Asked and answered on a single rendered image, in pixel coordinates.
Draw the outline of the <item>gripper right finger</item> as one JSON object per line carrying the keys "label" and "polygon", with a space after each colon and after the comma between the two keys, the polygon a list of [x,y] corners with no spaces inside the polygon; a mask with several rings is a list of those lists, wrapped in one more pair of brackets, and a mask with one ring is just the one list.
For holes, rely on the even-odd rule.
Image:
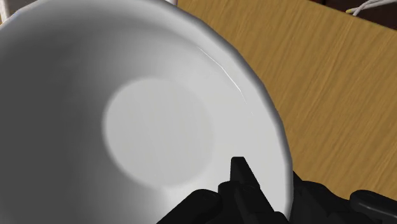
{"label": "gripper right finger", "polygon": [[320,183],[293,175],[291,224],[397,224],[397,201],[369,190],[356,190],[349,199]]}

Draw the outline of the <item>white bowl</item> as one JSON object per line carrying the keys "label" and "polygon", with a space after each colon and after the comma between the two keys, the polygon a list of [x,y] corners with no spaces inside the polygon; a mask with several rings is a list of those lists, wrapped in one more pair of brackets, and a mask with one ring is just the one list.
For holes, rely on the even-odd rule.
{"label": "white bowl", "polygon": [[0,224],[156,224],[244,157],[289,214],[280,116],[238,51],[164,0],[38,0],[0,25]]}

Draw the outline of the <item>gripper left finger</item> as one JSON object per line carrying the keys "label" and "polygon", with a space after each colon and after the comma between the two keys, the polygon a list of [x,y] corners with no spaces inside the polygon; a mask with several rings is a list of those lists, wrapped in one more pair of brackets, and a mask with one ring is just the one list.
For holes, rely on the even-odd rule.
{"label": "gripper left finger", "polygon": [[244,157],[232,157],[218,191],[193,191],[157,224],[290,224],[274,211]]}

